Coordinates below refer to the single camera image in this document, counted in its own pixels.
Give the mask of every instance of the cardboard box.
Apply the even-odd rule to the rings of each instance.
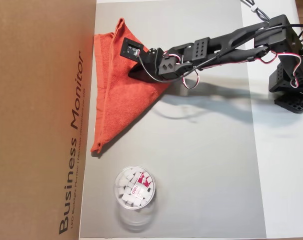
[[[96,0],[0,0],[0,239],[76,240]]]

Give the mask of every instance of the white table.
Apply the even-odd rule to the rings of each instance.
[[[97,3],[106,2],[135,1],[97,0]],[[256,4],[270,18],[286,14],[290,23],[299,22],[295,0],[256,0]],[[244,27],[261,22],[245,4],[241,5],[241,12]],[[245,47],[252,48],[253,42],[248,42]],[[297,115],[282,109],[274,105],[269,97],[268,79],[278,63],[247,63],[266,236],[301,238],[303,114]]]

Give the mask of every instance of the folded towel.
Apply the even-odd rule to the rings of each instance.
[[[94,36],[97,102],[91,152],[99,153],[169,86],[128,77],[136,62],[120,56],[124,38],[139,42],[123,18],[118,21],[115,32]]]

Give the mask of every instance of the black robotic arm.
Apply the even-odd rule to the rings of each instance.
[[[269,91],[284,92],[275,104],[293,112],[303,111],[303,45],[285,15],[271,18],[269,22],[243,27],[230,34],[203,38],[194,43],[175,46],[168,51],[144,46],[125,38],[120,55],[137,64],[128,76],[145,82],[171,83],[182,80],[195,70],[202,71],[228,63],[260,60],[268,52],[279,57],[280,64],[269,78]],[[254,39],[254,48],[237,49]]]

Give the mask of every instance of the gray paper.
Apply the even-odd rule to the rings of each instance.
[[[243,26],[239,0],[101,3],[95,33],[113,32],[120,17],[148,48],[163,50]],[[195,90],[173,84],[99,156],[90,153],[95,69],[92,76],[81,237],[266,237],[246,64],[203,70]],[[141,212],[125,211],[114,196],[127,166],[156,179],[156,196]]]

